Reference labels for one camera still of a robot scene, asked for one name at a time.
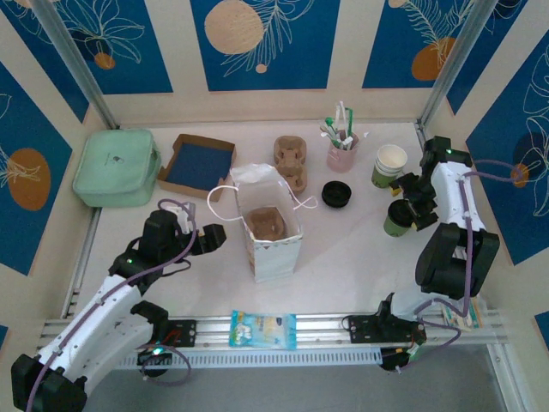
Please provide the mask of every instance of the blue snack bag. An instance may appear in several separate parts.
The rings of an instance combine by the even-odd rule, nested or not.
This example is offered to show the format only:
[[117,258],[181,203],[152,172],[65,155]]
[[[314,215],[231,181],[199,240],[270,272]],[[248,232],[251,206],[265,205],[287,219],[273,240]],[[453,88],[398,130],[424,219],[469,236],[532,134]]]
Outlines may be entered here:
[[295,315],[264,315],[232,311],[229,346],[297,349]]

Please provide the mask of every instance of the pink cup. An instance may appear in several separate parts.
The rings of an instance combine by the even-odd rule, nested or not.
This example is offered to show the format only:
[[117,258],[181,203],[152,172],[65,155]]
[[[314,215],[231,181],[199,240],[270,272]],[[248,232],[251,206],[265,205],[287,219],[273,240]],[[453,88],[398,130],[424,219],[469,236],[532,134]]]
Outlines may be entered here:
[[334,172],[345,173],[353,168],[354,157],[359,151],[359,138],[353,133],[353,146],[351,150],[341,150],[329,143],[328,158],[326,163]]

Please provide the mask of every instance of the black cup lid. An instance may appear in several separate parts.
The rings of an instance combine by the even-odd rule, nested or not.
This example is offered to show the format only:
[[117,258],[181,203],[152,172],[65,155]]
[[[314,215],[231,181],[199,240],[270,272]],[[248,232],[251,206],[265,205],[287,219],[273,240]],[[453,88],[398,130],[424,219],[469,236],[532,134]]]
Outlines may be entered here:
[[395,200],[390,206],[387,214],[395,224],[400,227],[411,227],[413,216],[407,207],[407,201],[404,199]]
[[342,208],[351,198],[351,188],[343,182],[334,180],[323,188],[323,201],[331,208]]

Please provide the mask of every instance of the mint green lunch bag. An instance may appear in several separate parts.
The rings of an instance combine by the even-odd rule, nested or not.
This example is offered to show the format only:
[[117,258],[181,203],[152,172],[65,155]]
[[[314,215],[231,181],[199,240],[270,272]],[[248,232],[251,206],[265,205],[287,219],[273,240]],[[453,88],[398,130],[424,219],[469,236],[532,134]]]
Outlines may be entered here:
[[160,152],[149,130],[105,130],[87,140],[72,188],[93,208],[147,203],[160,170]]

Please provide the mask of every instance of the gray floor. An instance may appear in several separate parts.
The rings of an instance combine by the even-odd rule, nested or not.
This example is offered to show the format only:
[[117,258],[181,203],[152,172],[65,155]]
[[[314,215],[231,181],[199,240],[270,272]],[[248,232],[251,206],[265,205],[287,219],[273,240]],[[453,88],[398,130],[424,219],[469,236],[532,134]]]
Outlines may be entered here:
[[[161,379],[177,378],[171,371]],[[506,410],[485,348],[453,347],[401,376],[379,367],[286,367],[195,370],[178,388],[115,371],[85,412],[375,412]]]

